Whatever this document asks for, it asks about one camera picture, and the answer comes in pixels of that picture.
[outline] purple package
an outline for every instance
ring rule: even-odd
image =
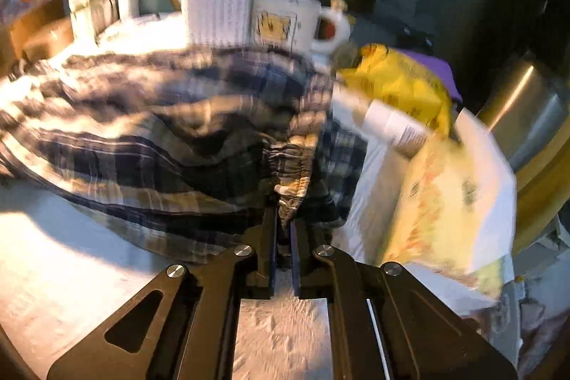
[[[459,91],[457,91],[457,87],[455,86],[455,81],[453,79],[453,72],[451,71],[451,67],[446,61],[441,60],[440,58],[437,57],[430,57],[424,54],[419,54],[417,52],[404,51],[401,49],[398,50],[406,54],[408,57],[413,58],[416,62],[421,63],[430,71],[435,73],[437,77],[441,79],[441,82],[444,84],[447,91],[449,92],[451,100],[459,103],[463,102],[461,94],[459,93]]]

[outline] yellow wrapper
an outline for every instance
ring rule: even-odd
[[[401,110],[427,127],[448,135],[451,98],[440,79],[406,54],[381,44],[361,49],[357,68],[340,70],[350,89]]]

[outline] white basket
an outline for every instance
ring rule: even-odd
[[[241,46],[250,42],[253,0],[181,0],[190,44]]]

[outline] metal screw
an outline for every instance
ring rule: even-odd
[[[335,252],[334,246],[330,245],[321,245],[315,248],[315,252],[317,255],[322,256],[323,258],[328,258]]]
[[[173,264],[172,266],[168,266],[168,269],[166,270],[166,275],[168,277],[171,277],[172,279],[175,279],[176,277],[180,277],[181,275],[184,274],[184,266],[182,266],[181,264]]]
[[[384,264],[384,272],[389,276],[396,277],[399,276],[400,273],[402,272],[402,266],[397,262],[390,261]]]
[[[251,248],[249,245],[238,245],[234,250],[234,253],[237,256],[249,256],[252,254],[252,252],[253,248]]]

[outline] gathered fabric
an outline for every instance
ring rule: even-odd
[[[366,143],[332,118],[332,79],[300,56],[73,56],[8,86],[27,84],[0,103],[0,175],[40,183],[149,251],[207,262],[272,196],[283,225],[348,215]]]

